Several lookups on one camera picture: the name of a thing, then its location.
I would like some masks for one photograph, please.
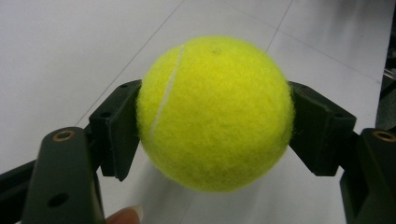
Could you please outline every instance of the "white seam line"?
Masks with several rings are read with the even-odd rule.
[[[149,141],[150,142],[151,142],[152,136],[154,135],[155,128],[158,125],[161,113],[163,112],[163,107],[165,106],[166,101],[168,100],[169,94],[173,88],[175,78],[176,78],[177,69],[178,69],[178,66],[180,65],[180,61],[183,56],[183,52],[184,52],[184,45],[182,45],[180,48],[180,52],[177,57],[177,62],[176,62],[175,68],[172,71],[171,76],[169,77],[168,85],[166,86],[166,89],[165,89],[163,100],[161,101],[160,107],[158,108],[157,115],[155,116],[155,120],[152,122],[151,130],[149,132]]]

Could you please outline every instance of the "fingernail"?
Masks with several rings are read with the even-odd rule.
[[[132,206],[131,208],[136,211],[137,215],[139,216],[139,220],[142,221],[144,215],[142,205],[135,205]]]

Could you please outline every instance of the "yellow tennis ball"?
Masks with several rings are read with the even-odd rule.
[[[290,140],[290,86],[246,41],[204,36],[170,49],[143,78],[137,120],[143,147],[167,177],[230,191],[266,173]]]

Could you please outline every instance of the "black object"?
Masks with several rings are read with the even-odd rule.
[[[128,175],[139,142],[140,85],[137,80],[119,86],[85,130],[50,133],[37,162],[0,175],[0,222],[21,220],[24,205],[22,223],[105,223],[95,171],[101,166],[104,175],[120,181]],[[354,116],[304,85],[290,85],[296,108],[290,146],[315,175],[344,168],[347,223],[396,223],[396,134],[366,129],[357,135]]]

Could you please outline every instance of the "white floor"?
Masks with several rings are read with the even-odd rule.
[[[167,49],[232,35],[374,127],[393,0],[130,0],[0,3],[0,173],[35,159],[41,139],[88,116]],[[337,177],[315,177],[291,149],[232,193],[185,189],[138,149],[128,178],[101,178],[106,215],[142,204],[143,223],[345,223]]]

